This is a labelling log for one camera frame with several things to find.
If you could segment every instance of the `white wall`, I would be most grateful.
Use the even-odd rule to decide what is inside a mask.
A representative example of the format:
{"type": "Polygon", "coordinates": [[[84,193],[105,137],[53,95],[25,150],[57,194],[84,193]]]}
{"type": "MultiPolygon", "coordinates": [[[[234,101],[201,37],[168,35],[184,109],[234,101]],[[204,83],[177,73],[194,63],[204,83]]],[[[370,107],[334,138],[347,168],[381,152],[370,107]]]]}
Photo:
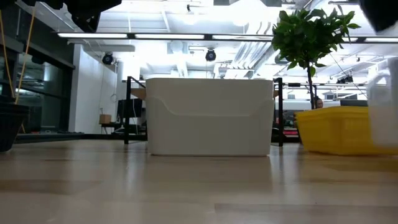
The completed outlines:
{"type": "Polygon", "coordinates": [[[69,131],[100,134],[98,124],[103,114],[116,120],[116,81],[114,71],[88,55],[81,45],[75,46],[72,93],[70,99],[69,131]]]}

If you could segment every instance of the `security camera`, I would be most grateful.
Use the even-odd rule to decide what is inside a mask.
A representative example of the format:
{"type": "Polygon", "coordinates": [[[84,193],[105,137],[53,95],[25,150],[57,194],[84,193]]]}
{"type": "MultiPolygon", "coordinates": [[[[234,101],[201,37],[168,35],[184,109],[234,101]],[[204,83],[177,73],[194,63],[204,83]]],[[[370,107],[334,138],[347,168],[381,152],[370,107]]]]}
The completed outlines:
{"type": "Polygon", "coordinates": [[[106,52],[105,56],[102,58],[102,63],[105,65],[112,65],[114,63],[114,57],[112,52],[106,52]]]}
{"type": "Polygon", "coordinates": [[[216,52],[213,49],[208,49],[206,53],[206,61],[212,62],[216,60],[216,52]]]}

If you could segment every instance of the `plant stem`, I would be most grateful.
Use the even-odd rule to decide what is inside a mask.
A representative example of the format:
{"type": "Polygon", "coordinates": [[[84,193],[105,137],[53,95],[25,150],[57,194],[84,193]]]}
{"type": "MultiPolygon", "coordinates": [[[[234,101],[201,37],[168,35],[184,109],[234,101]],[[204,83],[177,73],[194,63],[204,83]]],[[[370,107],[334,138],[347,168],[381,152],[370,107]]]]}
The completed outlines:
{"type": "Polygon", "coordinates": [[[308,83],[310,84],[310,96],[311,96],[311,110],[315,109],[314,98],[312,93],[312,78],[311,78],[311,67],[310,61],[306,61],[307,63],[307,75],[308,75],[308,83]]]}

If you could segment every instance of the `ceiling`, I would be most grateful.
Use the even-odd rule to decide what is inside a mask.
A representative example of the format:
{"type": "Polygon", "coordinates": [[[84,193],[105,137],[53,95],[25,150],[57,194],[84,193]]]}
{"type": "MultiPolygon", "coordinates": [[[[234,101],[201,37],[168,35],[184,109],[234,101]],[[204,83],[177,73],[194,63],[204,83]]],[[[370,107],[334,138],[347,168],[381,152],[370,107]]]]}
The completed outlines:
{"type": "MultiPolygon", "coordinates": [[[[328,0],[282,2],[282,7],[266,7],[260,0],[240,0],[230,6],[216,6],[214,0],[124,0],[121,5],[102,13],[98,32],[272,34],[269,27],[277,22],[280,10],[289,13],[306,6],[306,9],[322,8],[329,14],[336,7],[328,0]],[[190,5],[190,12],[187,11],[187,4],[190,5]]],[[[23,3],[18,4],[31,11],[23,3]]],[[[345,14],[355,11],[353,22],[362,26],[352,30],[351,35],[375,35],[359,6],[342,5],[342,8],[345,14]]],[[[36,16],[57,32],[80,32],[65,7],[56,11],[38,2],[36,16]]],[[[79,40],[79,43],[94,57],[101,57],[103,49],[108,51],[111,48],[120,61],[138,58],[144,77],[155,77],[157,74],[164,77],[171,75],[172,71],[184,69],[188,71],[185,77],[193,71],[195,74],[202,71],[206,77],[206,71],[220,75],[224,66],[231,68],[234,65],[235,69],[223,70],[224,73],[227,71],[226,77],[243,78],[254,72],[253,78],[282,76],[286,82],[306,81],[306,72],[301,68],[287,71],[286,65],[276,64],[274,57],[277,52],[272,52],[266,43],[186,41],[183,44],[187,48],[196,46],[203,47],[203,50],[183,50],[183,54],[173,54],[170,41],[161,40],[79,40]],[[214,49],[217,54],[214,62],[205,60],[208,48],[214,49]]],[[[335,83],[344,75],[342,70],[352,74],[356,83],[366,82],[369,68],[398,55],[398,45],[394,44],[345,44],[343,47],[322,59],[321,63],[327,67],[317,70],[316,82],[335,83]]]]}

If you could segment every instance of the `desk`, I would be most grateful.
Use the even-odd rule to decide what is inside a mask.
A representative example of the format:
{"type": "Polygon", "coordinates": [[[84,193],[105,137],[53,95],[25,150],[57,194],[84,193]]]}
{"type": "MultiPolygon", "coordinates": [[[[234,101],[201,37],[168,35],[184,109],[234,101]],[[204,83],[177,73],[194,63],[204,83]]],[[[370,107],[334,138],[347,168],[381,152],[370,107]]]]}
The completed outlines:
{"type": "Polygon", "coordinates": [[[106,128],[113,128],[114,130],[120,128],[122,126],[121,123],[109,123],[109,124],[101,124],[101,134],[102,130],[105,130],[105,134],[108,134],[108,130],[106,128]]]}

